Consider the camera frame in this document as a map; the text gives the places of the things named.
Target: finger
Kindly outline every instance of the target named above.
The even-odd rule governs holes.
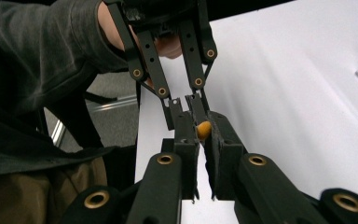
[[[156,40],[155,46],[159,56],[172,57],[182,53],[178,35],[159,38]]]

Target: gray sleeve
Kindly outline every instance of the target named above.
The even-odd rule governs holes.
[[[7,110],[32,110],[90,76],[127,68],[122,52],[101,35],[100,3],[59,0],[46,7],[0,2],[0,87],[10,82],[11,88],[0,88],[0,98],[10,94]]]

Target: floor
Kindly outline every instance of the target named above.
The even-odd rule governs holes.
[[[135,81],[128,73],[110,73],[98,75],[89,86],[88,92],[106,98],[117,98],[109,103],[99,105],[87,101],[90,116],[101,136],[103,145],[132,146],[138,133],[138,105],[136,103]],[[72,135],[60,129],[60,122],[45,109],[48,133],[56,138],[56,146],[65,151],[74,152],[81,149]]]

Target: person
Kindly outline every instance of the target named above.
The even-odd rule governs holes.
[[[155,44],[161,57],[182,54],[175,35]],[[101,0],[0,1],[0,223],[57,223],[79,192],[106,185],[102,157],[116,147],[66,153],[19,118],[127,70],[123,50]]]

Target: brown pants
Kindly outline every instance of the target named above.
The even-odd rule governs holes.
[[[0,224],[59,223],[78,193],[106,186],[103,159],[24,174],[0,175]]]

